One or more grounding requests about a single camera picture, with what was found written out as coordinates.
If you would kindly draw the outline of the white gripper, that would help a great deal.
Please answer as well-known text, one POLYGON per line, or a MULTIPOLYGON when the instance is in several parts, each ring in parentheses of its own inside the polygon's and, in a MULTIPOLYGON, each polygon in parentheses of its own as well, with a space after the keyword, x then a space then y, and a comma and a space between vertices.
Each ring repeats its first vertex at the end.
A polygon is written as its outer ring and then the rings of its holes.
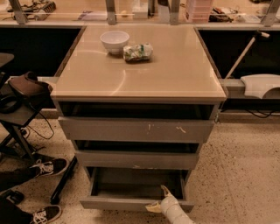
POLYGON ((148 212, 159 214, 162 211, 167 218, 177 218, 182 214, 182 209, 179 205, 178 200, 172 196, 170 190, 165 186, 161 185, 161 189, 164 192, 165 198, 159 204, 158 201, 147 205, 145 208, 148 212))

